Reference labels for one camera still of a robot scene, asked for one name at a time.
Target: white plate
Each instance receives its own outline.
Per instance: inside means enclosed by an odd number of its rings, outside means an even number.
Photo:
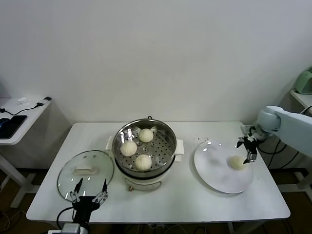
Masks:
[[[194,163],[200,177],[211,187],[228,194],[246,190],[254,178],[252,163],[244,170],[233,169],[228,160],[235,155],[246,157],[234,144],[206,141],[195,152]]]

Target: black device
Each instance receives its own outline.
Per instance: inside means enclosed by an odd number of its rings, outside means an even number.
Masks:
[[[0,119],[0,139],[10,139],[26,119],[27,116],[13,116],[11,119]]]

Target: green object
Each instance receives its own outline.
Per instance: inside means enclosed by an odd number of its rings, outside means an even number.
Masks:
[[[312,94],[312,67],[300,74],[294,89],[300,94]]]

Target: glass lid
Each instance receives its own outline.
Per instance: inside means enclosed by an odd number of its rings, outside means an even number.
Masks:
[[[107,185],[114,174],[114,163],[111,157],[99,150],[82,152],[69,160],[58,175],[58,192],[71,201],[70,192],[82,179],[78,196],[96,196]]]

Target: robotic arm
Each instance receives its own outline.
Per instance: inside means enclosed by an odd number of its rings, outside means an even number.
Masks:
[[[275,135],[285,144],[297,151],[312,156],[312,118],[290,113],[277,106],[267,106],[258,115],[257,124],[251,126],[255,131],[240,137],[237,148],[244,144],[247,150],[245,163],[254,162],[257,146],[268,137]]]

